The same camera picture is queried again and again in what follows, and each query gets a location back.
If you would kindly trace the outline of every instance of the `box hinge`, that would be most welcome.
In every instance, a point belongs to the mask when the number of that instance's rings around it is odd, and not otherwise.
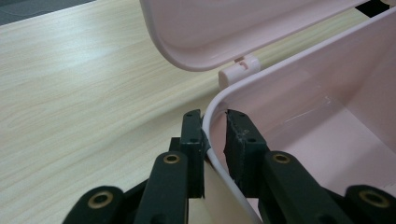
[[[235,60],[235,63],[219,71],[219,87],[221,90],[234,83],[261,71],[258,58],[249,54]]]

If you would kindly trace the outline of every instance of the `black plastic component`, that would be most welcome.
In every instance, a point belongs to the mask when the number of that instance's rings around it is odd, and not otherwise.
[[[396,199],[370,186],[352,186],[346,190],[346,204],[355,223],[396,223]]]
[[[134,224],[187,223],[187,167],[181,152],[165,152],[156,159]]]
[[[248,115],[227,111],[224,154],[231,178],[248,198],[258,198],[261,167],[268,146]]]
[[[121,223],[120,208],[124,200],[122,190],[99,187],[84,194],[64,220],[64,224]]]
[[[186,113],[183,116],[179,148],[189,158],[189,198],[204,196],[204,158],[208,149],[206,142],[201,111]]]
[[[148,181],[145,180],[124,193],[125,199],[120,210],[125,217],[125,221],[123,223],[134,223],[134,218],[136,216],[137,209],[139,208],[140,201],[142,200],[143,192],[145,192],[147,183]]]
[[[356,7],[361,13],[364,13],[366,16],[372,18],[386,10],[389,9],[389,5],[381,2],[380,0],[372,0],[366,3],[361,4]]]
[[[265,154],[262,174],[287,223],[352,223],[330,195],[293,156]],[[261,210],[264,216],[271,211]]]

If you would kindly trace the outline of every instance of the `wooden table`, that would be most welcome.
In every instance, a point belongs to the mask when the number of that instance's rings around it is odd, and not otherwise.
[[[264,67],[366,20],[356,10],[258,52]],[[155,49],[136,0],[98,0],[0,26],[0,217],[61,223],[102,185],[127,190],[205,111],[217,72],[175,68]],[[190,223],[212,223],[191,200]]]

